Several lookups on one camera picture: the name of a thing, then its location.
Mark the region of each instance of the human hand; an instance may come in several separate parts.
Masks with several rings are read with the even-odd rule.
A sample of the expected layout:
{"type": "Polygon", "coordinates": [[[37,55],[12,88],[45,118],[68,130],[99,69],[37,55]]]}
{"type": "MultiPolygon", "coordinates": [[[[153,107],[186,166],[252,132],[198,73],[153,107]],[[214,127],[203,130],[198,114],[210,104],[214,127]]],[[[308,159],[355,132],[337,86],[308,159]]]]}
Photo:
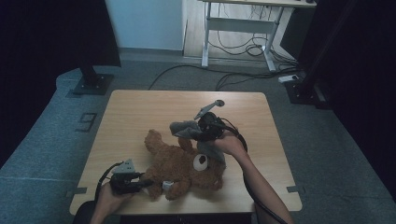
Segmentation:
{"type": "Polygon", "coordinates": [[[246,155],[246,151],[242,142],[235,136],[234,133],[224,130],[223,135],[214,140],[213,144],[226,154],[237,157],[246,155]]]}
{"type": "Polygon", "coordinates": [[[105,183],[100,190],[91,224],[103,223],[107,216],[117,211],[124,202],[128,201],[133,196],[132,193],[116,194],[113,192],[110,184],[108,182],[105,183]]]}

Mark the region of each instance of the white wall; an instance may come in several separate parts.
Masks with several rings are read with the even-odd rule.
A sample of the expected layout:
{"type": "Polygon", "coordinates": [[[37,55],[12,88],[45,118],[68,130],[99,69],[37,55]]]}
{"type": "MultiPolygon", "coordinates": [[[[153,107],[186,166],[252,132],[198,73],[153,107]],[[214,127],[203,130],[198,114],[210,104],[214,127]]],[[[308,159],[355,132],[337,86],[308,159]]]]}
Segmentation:
{"type": "Polygon", "coordinates": [[[119,48],[182,50],[188,0],[106,0],[119,48]]]}

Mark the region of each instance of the brown teddy bear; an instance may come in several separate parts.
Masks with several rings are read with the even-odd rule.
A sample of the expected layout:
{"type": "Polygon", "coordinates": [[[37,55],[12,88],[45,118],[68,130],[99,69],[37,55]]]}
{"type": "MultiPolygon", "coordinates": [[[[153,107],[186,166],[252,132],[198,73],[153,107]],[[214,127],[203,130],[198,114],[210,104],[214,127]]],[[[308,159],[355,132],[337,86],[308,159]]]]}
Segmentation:
{"type": "Polygon", "coordinates": [[[201,189],[222,188],[225,164],[200,154],[192,147],[190,139],[178,138],[179,147],[163,142],[161,134],[149,130],[145,139],[146,148],[154,155],[152,165],[142,179],[154,182],[148,187],[152,199],[158,198],[165,189],[167,200],[174,200],[187,193],[191,186],[201,189]]]}

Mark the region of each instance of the table top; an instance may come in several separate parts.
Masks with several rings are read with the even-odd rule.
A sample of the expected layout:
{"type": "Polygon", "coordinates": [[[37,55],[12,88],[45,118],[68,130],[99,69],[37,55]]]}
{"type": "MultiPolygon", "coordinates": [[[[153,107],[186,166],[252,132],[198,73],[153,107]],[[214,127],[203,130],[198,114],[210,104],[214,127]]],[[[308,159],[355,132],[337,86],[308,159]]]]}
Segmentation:
{"type": "MultiPolygon", "coordinates": [[[[225,106],[214,107],[211,111],[228,119],[238,128],[247,141],[251,159],[288,209],[301,210],[302,203],[298,192],[287,191],[287,187],[295,186],[295,183],[264,94],[224,91],[113,91],[78,183],[79,188],[87,189],[86,193],[74,196],[70,213],[75,214],[81,204],[93,200],[99,178],[112,164],[132,159],[137,172],[146,172],[152,161],[152,155],[144,144],[149,129],[159,131],[165,143],[177,145],[177,138],[169,130],[170,123],[193,120],[202,107],[216,100],[224,101],[225,106]]],[[[223,174],[222,189],[210,191],[191,188],[185,196],[172,202],[167,201],[164,195],[157,201],[152,201],[145,191],[140,191],[118,214],[252,212],[253,201],[245,189],[239,164],[229,155],[225,155],[225,160],[227,168],[223,174]]]]}
{"type": "Polygon", "coordinates": [[[306,3],[305,0],[199,0],[209,3],[242,4],[273,7],[316,7],[313,3],[306,3]]]}

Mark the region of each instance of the human arm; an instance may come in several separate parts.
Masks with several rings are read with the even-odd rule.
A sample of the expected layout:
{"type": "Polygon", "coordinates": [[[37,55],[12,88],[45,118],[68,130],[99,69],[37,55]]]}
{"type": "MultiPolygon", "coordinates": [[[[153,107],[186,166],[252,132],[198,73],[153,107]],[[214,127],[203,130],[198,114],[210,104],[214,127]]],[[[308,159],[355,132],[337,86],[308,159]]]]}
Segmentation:
{"type": "MultiPolygon", "coordinates": [[[[294,223],[288,208],[276,194],[268,181],[252,162],[241,141],[231,132],[225,131],[223,136],[214,141],[216,147],[224,153],[232,155],[242,168],[247,184],[258,200],[271,211],[285,220],[294,223]]],[[[261,223],[278,223],[273,217],[256,204],[256,212],[261,223]]]]}
{"type": "Polygon", "coordinates": [[[109,183],[105,183],[99,193],[90,224],[102,224],[106,217],[117,211],[120,206],[131,199],[133,194],[116,194],[109,183]]]}

